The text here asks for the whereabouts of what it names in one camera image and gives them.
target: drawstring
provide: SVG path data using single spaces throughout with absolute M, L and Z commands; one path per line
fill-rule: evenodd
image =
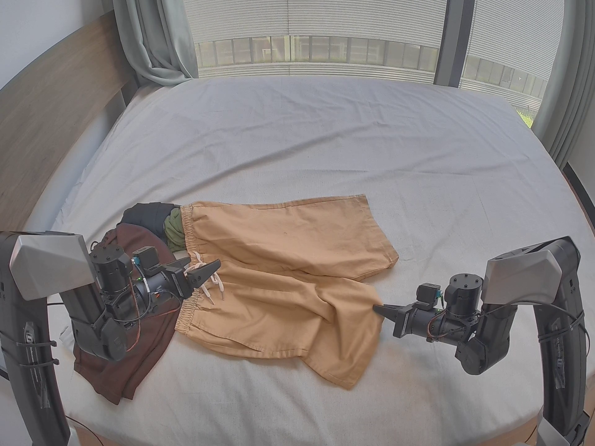
M 200 267 L 206 265 L 206 263 L 204 263 L 202 261 L 201 256 L 198 253 L 198 251 L 192 251 L 192 252 L 196 256 L 197 263 L 194 265 L 188 266 L 186 268 L 186 270 L 184 271 L 184 274 L 186 274 L 188 271 L 192 271 L 193 269 L 197 269 L 197 268 L 200 268 Z M 219 274 L 217 272 L 215 272 L 211 276 L 210 279 L 213 282 L 213 284 L 216 284 L 219 286 L 219 291 L 221 292 L 221 300 L 225 300 L 225 297 L 223 296 L 223 282 L 222 282 L 221 278 L 219 278 Z M 209 289 L 207 289 L 204 284 L 201 286 L 201 289 L 202 289 L 202 292 L 204 292 L 205 296 L 207 296 L 209 298 L 209 301 L 211 301 L 211 304 L 215 305 L 215 302 L 213 301 L 211 294 L 209 293 Z

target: curtain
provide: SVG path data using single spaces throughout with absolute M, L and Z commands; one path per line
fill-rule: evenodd
M 122 48 L 141 83 L 176 85 L 198 77 L 183 0 L 113 0 Z
M 564 0 L 558 55 L 532 129 L 563 168 L 583 128 L 595 90 L 595 0 Z

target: headboard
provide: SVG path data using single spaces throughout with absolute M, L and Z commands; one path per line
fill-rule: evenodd
M 0 89 L 0 230 L 23 229 L 64 156 L 133 74 L 111 11 Z

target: black baseboard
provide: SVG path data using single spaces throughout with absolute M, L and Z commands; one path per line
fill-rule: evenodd
M 574 172 L 570 164 L 566 164 L 563 172 L 564 175 L 566 175 L 566 177 L 568 178 L 570 185 L 572 185 L 572 188 L 576 192 L 576 196 L 579 200 L 581 200 L 581 203 L 585 208 L 585 212 L 587 212 L 587 216 L 591 220 L 591 224 L 595 226 L 595 206 L 593 205 L 593 202 L 591 201 L 591 198 L 589 197 L 587 190 L 585 190 L 585 187 L 583 187 L 583 184 L 576 176 L 576 173 Z

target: wrinkled sheet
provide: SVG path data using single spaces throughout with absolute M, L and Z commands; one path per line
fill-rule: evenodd
M 513 108 L 450 87 L 345 77 L 193 80 L 143 88 L 72 190 L 54 229 L 87 243 L 137 202 L 277 203 L 365 193 L 400 259 L 371 278 L 384 302 L 417 286 L 483 275 L 486 261 L 570 235 L 587 328 L 595 331 L 595 238 L 568 184 Z M 51 311 L 53 338 L 68 318 Z M 65 409 L 123 445 L 474 444 L 542 403 L 532 308 L 505 359 L 465 374 L 455 348 L 412 335 L 380 345 L 351 391 L 299 359 L 216 354 L 175 334 L 133 401 L 95 394 L 61 359 Z M 588 373 L 593 373 L 593 362 Z

